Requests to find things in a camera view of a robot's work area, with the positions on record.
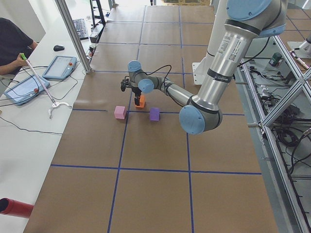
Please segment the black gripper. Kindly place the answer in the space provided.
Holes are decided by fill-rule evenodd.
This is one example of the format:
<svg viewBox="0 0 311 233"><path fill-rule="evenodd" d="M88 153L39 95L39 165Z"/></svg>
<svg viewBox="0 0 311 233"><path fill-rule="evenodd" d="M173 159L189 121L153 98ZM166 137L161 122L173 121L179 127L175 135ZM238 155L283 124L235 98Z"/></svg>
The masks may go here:
<svg viewBox="0 0 311 233"><path fill-rule="evenodd" d="M135 106L138 106L140 105L141 90L138 87L134 87L134 86L132 86L131 89L132 89L132 92L135 93L135 98L134 98Z"/></svg>

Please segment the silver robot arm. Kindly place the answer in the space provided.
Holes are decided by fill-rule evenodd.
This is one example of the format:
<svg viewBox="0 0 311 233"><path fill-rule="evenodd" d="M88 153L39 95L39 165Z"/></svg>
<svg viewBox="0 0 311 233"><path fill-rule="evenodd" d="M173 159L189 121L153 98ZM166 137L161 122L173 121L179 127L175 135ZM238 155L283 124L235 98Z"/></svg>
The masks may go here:
<svg viewBox="0 0 311 233"><path fill-rule="evenodd" d="M184 131L200 134L217 128L222 122L218 103L230 83L242 58L255 38L281 34L285 29L288 2L286 0L224 0L219 2L215 31L224 33L216 42L219 47L211 62L204 68L204 81L198 94L193 95L167 77L147 74L137 60L128 63L129 75L121 82L121 90L131 88L135 104L142 93L160 90L182 108L179 122Z"/></svg>

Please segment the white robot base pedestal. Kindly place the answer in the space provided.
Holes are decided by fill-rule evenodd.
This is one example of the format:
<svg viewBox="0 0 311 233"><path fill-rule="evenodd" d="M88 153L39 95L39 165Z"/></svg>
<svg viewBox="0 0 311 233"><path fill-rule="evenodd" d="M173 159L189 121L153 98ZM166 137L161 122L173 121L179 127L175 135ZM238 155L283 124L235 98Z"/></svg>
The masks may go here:
<svg viewBox="0 0 311 233"><path fill-rule="evenodd" d="M200 62L192 63L192 73L195 85L202 85L205 77L207 76L207 71L210 68L214 57L210 54L206 56Z"/></svg>

